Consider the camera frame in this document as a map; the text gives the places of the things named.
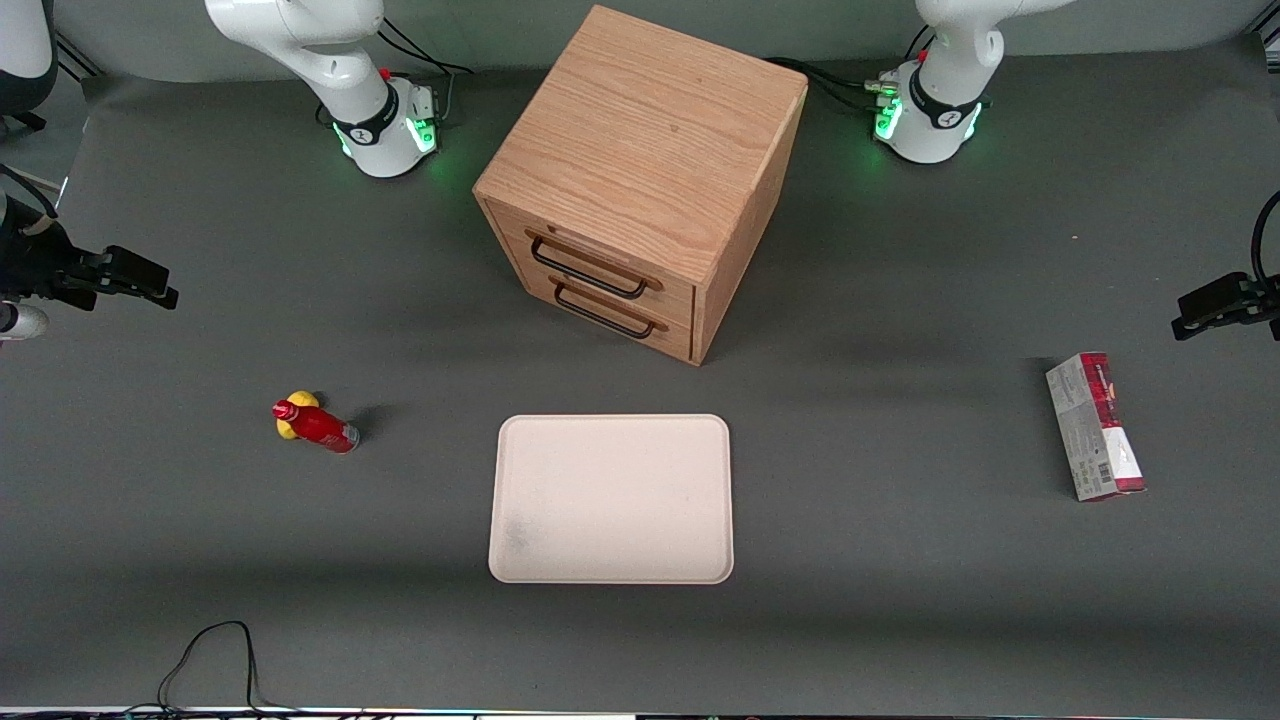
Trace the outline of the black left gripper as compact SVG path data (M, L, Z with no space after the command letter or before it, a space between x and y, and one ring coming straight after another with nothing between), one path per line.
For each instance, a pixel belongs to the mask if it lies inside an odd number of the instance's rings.
M1190 340L1225 325L1265 323L1280 341L1279 293L1271 278L1252 279L1230 272L1180 297L1179 315L1171 320L1176 341Z

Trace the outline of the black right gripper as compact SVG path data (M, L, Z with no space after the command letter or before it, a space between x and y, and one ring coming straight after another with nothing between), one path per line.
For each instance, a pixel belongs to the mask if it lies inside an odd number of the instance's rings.
M76 247L56 213L26 202L5 202L1 225L1 296L38 296L58 302L95 302L97 295L141 299L174 310L179 292L168 287L169 270L122 246L108 246L95 260L100 282L84 286L69 275L88 254Z

